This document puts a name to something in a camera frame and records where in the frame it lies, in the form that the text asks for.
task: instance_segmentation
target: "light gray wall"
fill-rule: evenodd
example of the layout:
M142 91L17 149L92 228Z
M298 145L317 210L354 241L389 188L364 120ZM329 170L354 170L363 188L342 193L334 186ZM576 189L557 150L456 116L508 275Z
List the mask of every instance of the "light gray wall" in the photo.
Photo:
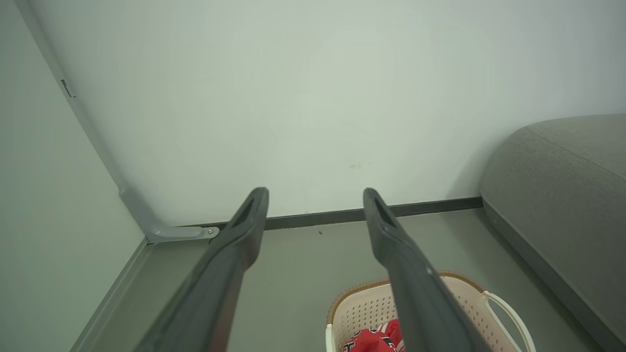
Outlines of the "light gray wall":
M624 0L29 0L171 225L479 195L496 146L626 111Z
M143 234L0 1L0 350L68 351Z

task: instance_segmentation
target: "gray sofa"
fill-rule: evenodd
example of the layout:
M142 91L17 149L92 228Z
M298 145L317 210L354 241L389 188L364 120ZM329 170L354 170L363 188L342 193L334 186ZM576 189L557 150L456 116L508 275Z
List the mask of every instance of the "gray sofa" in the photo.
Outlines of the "gray sofa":
M626 114L512 134L481 184L490 221L607 351L626 351Z

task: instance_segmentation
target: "baseboard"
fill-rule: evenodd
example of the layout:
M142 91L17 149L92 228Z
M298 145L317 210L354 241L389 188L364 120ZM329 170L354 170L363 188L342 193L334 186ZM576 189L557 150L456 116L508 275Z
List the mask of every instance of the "baseboard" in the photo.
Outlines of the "baseboard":
M422 202L413 204L393 205L389 208L396 217L419 215L428 213L451 212L454 210L482 208L482 197L438 200L435 202ZM324 212L302 214L282 217L271 217L265 221L266 230L292 229L316 225L340 224L343 222L365 221L363 209L340 210L336 212ZM226 222L215 224L200 224L191 226L219 227L222 230Z

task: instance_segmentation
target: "red clothing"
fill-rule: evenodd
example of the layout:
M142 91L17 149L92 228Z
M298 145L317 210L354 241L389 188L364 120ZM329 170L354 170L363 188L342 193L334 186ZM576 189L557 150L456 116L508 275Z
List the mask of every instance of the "red clothing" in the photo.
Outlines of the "red clothing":
M344 345L343 352L404 352L404 341L397 319L378 329L363 329Z

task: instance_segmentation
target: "laundry basket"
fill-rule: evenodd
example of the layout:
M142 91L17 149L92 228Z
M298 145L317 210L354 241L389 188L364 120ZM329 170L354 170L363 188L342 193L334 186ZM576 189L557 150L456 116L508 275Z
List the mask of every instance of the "laundry basket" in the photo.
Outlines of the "laundry basket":
M502 298L461 274L441 271L439 276L492 351L522 352L492 310L490 303L493 302L513 320L526 345L526 351L535 352L533 339L524 322ZM396 304L388 279L348 289L332 303L328 313L326 352L340 352L343 345L360 330L376 329L381 324L397 318Z

